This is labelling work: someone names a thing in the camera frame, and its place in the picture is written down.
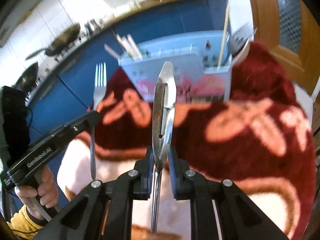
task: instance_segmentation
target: yellow sleeve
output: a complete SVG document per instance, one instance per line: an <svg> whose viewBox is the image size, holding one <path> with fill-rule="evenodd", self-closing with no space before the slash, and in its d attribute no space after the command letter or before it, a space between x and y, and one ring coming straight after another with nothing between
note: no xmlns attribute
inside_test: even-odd
<svg viewBox="0 0 320 240"><path fill-rule="evenodd" d="M13 218L11 219L8 225L11 229L19 230L22 232L33 232L38 229L43 228L42 226L37 225L34 223L27 214L27 207L23 205L23 207L19 210L19 213L15 213ZM17 236L22 236L26 239L32 239L37 233L33 234L23 234L17 231L13 231L13 233Z"/></svg>

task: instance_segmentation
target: blanket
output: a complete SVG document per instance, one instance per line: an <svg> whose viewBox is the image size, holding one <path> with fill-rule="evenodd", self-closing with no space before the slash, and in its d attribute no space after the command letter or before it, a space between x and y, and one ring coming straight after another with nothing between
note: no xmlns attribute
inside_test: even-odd
<svg viewBox="0 0 320 240"><path fill-rule="evenodd" d="M132 169L152 144L152 104L120 68L97 111L97 179L105 182ZM70 200L91 181L89 144L89 131L79 134L62 160L58 185ZM229 101L176 104L172 145L193 170L215 181L233 180L290 239L302 238L315 193L313 137L291 81L261 44L251 42L233 66ZM135 201L132 237L190 239L189 202L173 199L167 170L160 235L149 233L150 220L151 200Z"/></svg>

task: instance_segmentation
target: peeler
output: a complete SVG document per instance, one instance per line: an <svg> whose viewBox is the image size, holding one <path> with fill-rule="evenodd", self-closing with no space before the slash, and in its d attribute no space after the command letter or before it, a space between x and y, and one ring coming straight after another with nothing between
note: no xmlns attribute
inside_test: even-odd
<svg viewBox="0 0 320 240"><path fill-rule="evenodd" d="M159 74L152 110L152 149L155 162L151 232L157 231L162 170L170 150L177 88L173 65L165 62Z"/></svg>

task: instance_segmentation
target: black wristband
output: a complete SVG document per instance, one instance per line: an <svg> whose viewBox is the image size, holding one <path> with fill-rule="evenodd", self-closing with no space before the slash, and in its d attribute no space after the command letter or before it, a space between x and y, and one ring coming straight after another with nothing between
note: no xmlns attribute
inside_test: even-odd
<svg viewBox="0 0 320 240"><path fill-rule="evenodd" d="M47 220L40 220L38 218L35 218L33 215L31 215L27 207L26 207L26 211L31 221L37 224L38 226L44 227L48 223Z"/></svg>

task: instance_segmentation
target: human hand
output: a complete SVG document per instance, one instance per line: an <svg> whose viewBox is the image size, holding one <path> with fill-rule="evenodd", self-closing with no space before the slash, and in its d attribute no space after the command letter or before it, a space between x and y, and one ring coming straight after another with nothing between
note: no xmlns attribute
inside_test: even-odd
<svg viewBox="0 0 320 240"><path fill-rule="evenodd" d="M14 189L20 200L27 206L29 213L39 220L44 220L44 217L40 214L29 198L35 197L36 195L41 196L40 204L47 208L57 205L59 198L57 185L53 181L53 173L50 171L48 166L45 166L43 169L42 181L43 183L39 185L38 190L31 186L15 187Z"/></svg>

